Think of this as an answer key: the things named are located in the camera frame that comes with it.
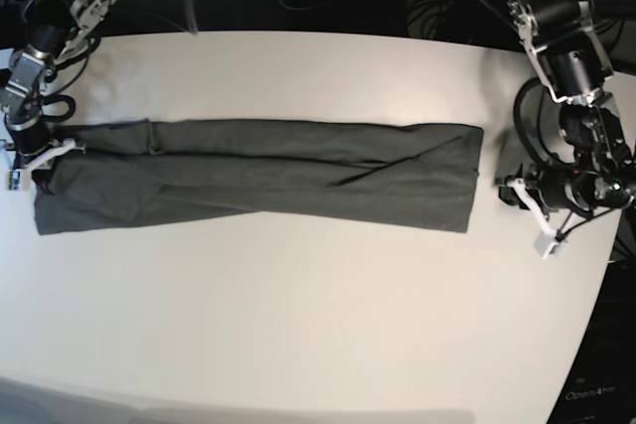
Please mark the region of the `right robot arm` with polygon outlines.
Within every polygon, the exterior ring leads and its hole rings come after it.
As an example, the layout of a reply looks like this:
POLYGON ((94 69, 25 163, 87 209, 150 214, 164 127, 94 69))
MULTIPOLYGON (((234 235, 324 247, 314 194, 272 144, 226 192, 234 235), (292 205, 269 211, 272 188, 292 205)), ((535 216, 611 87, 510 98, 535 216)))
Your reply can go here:
POLYGON ((6 188, 26 191, 32 175, 77 148, 55 138, 55 125, 71 119, 76 101, 63 87, 49 91, 60 71, 86 65, 99 41, 95 29, 118 0, 29 0, 23 12, 26 44, 12 50, 1 88, 1 118, 9 137, 1 142, 8 162, 6 188))

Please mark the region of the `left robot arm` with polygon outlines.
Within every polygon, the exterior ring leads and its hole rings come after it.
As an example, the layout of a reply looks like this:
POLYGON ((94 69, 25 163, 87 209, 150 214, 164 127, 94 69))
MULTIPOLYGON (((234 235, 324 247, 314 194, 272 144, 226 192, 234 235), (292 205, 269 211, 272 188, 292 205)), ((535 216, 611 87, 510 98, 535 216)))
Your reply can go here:
POLYGON ((560 210, 590 223, 632 207, 635 154, 605 88, 613 67, 594 22, 602 0, 478 1, 516 32, 536 73, 513 103, 514 128, 531 163, 497 179, 500 200, 534 213, 540 224, 560 210), (558 108, 558 129, 572 149, 571 161, 560 159, 543 140, 530 139, 522 106, 535 88, 558 108))

